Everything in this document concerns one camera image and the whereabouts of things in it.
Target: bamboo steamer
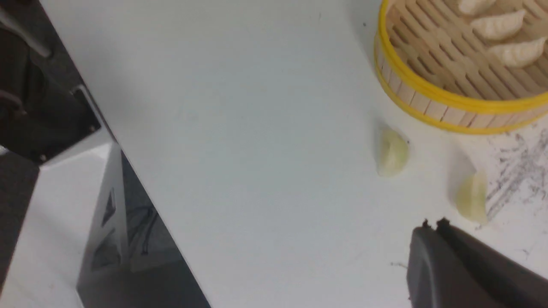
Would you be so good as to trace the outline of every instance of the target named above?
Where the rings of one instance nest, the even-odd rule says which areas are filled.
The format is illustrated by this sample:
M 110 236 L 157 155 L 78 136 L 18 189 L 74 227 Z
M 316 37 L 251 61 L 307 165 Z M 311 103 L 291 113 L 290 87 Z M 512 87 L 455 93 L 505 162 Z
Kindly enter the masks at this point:
M 548 0 L 497 0 L 492 16 L 525 9 L 520 32 L 488 42 L 470 27 L 457 0 L 383 0 L 375 37 L 379 81 L 411 116 L 442 129 L 496 134 L 548 112 L 548 56 L 509 69 L 486 51 L 548 36 Z

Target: white table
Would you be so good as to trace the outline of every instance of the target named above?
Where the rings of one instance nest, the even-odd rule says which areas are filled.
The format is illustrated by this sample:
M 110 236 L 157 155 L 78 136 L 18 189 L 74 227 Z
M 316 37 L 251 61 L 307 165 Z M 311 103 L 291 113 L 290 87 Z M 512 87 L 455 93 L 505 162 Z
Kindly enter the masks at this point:
M 493 189 L 515 136 L 398 109 L 372 69 L 378 1 L 41 2 L 213 308 L 409 306 L 411 231 L 443 216 L 548 277 L 526 176 L 479 230 L 448 198 L 463 152 Z M 393 179 L 375 170 L 382 123 L 412 145 Z

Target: floor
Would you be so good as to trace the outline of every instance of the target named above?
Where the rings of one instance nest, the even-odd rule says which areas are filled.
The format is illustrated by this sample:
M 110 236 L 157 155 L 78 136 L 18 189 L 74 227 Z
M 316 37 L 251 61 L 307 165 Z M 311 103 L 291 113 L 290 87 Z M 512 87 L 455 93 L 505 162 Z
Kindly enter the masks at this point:
M 53 56 L 49 59 L 43 59 L 37 54 L 31 55 L 31 59 L 46 74 L 66 89 L 83 83 L 39 1 L 0 0 L 0 5 L 36 38 L 53 47 Z M 154 254 L 167 255 L 167 261 L 183 260 L 125 156 L 122 164 L 132 269 L 146 269 L 146 257 Z M 38 167 L 31 162 L 12 153 L 0 155 L 0 233 L 7 235 L 0 237 L 0 278 L 5 277 L 11 251 L 15 246 L 37 176 Z M 190 284 L 197 287 L 190 271 L 188 275 Z M 201 293 L 199 287 L 194 289 Z

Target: yellow rim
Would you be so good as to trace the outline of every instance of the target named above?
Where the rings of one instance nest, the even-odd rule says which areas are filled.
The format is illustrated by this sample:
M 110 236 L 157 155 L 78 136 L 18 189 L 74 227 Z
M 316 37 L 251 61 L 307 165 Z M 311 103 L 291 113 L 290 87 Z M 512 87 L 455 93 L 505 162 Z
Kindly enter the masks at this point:
M 392 70 L 401 77 L 408 86 L 412 87 L 420 94 L 434 101 L 461 110 L 479 112 L 479 113 L 513 113 L 527 111 L 548 102 L 548 93 L 543 93 L 532 98 L 523 98 L 506 101 L 477 100 L 460 96 L 449 91 L 443 90 L 422 79 L 415 74 L 399 58 L 394 47 L 390 43 L 388 31 L 386 30 L 386 12 L 389 0 L 383 0 L 379 13 L 378 33 L 381 41 L 381 49 L 385 60 L 389 63 Z
M 397 95 L 392 91 L 392 88 L 386 83 L 383 77 L 383 73 L 380 71 L 379 65 L 377 64 L 377 54 L 376 54 L 376 48 L 375 48 L 375 70 L 377 74 L 377 78 L 379 79 L 379 82 L 381 86 L 384 89 L 384 92 L 388 94 L 390 99 L 392 99 L 393 102 L 396 103 L 403 111 L 407 112 L 412 117 L 416 118 L 417 120 L 420 120 L 426 124 L 448 130 L 450 132 L 456 132 L 456 133 L 462 133 L 462 134 L 472 134 L 472 135 L 490 135 L 490 134 L 500 134 L 504 132 L 508 132 L 510 130 L 518 129 L 520 127 L 526 126 L 528 124 L 531 124 L 535 122 L 536 120 L 540 119 L 542 116 L 544 116 L 547 112 L 544 112 L 542 115 L 535 117 L 533 119 L 527 120 L 525 122 L 521 122 L 518 124 L 514 124 L 511 126 L 503 126 L 503 127 L 493 127 L 493 128 L 469 128 L 469 127 L 462 127 L 457 126 L 454 124 L 446 123 L 446 122 L 440 122 L 437 121 L 429 116 L 425 116 L 416 109 L 413 109 L 411 106 L 407 105 L 405 102 L 403 102 Z

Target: dumpling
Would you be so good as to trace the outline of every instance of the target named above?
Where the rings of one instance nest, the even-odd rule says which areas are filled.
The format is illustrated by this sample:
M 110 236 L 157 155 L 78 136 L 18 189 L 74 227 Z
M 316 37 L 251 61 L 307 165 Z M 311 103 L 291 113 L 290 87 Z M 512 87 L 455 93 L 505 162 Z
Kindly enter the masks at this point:
M 526 11 L 521 9 L 504 15 L 478 18 L 470 26 L 484 38 L 499 41 L 511 37 L 521 29 L 525 14 Z
M 547 39 L 548 37 L 541 37 L 531 42 L 497 45 L 491 47 L 488 52 L 504 66 L 521 68 L 540 58 Z
M 496 0 L 460 0 L 459 10 L 465 15 L 477 15 L 490 8 Z

